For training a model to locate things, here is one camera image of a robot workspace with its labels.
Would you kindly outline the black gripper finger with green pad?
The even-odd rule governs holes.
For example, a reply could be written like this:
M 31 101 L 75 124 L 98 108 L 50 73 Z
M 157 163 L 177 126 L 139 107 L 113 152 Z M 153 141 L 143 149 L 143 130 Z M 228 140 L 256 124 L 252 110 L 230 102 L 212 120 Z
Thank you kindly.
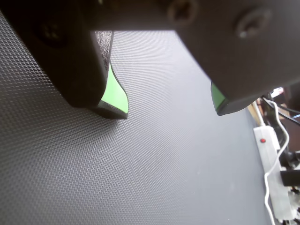
M 166 0 L 182 42 L 221 92 L 218 115 L 300 79 L 297 0 Z
M 0 10 L 63 98 L 112 120 L 128 117 L 128 97 L 111 65 L 114 32 L 88 16 L 98 0 L 3 0 Z

